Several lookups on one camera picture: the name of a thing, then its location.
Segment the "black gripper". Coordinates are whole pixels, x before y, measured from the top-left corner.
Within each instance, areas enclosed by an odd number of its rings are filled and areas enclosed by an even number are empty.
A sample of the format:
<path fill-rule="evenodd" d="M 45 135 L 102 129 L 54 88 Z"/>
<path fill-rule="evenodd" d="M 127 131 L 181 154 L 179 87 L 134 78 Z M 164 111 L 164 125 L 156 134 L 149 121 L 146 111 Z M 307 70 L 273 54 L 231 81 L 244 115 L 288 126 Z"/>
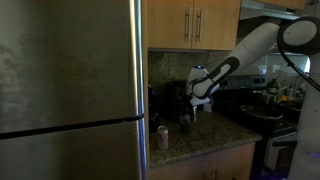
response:
<path fill-rule="evenodd" d="M 184 105 L 179 112 L 180 130 L 183 134 L 189 134 L 191 131 L 192 113 L 189 105 Z"/>

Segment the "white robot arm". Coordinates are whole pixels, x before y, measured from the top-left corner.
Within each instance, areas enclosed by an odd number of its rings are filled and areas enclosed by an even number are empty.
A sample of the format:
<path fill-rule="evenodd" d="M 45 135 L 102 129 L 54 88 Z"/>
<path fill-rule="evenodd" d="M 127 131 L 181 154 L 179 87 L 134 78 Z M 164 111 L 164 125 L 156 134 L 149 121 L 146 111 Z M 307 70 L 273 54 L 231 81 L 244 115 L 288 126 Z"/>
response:
<path fill-rule="evenodd" d="M 310 71 L 298 70 L 307 90 L 298 122 L 297 146 L 288 180 L 320 180 L 320 19 L 313 16 L 297 18 L 283 26 L 268 22 L 248 34 L 213 71 L 194 67 L 190 71 L 185 93 L 192 106 L 209 101 L 219 83 L 271 49 L 282 56 L 288 52 L 303 54 L 310 59 Z"/>

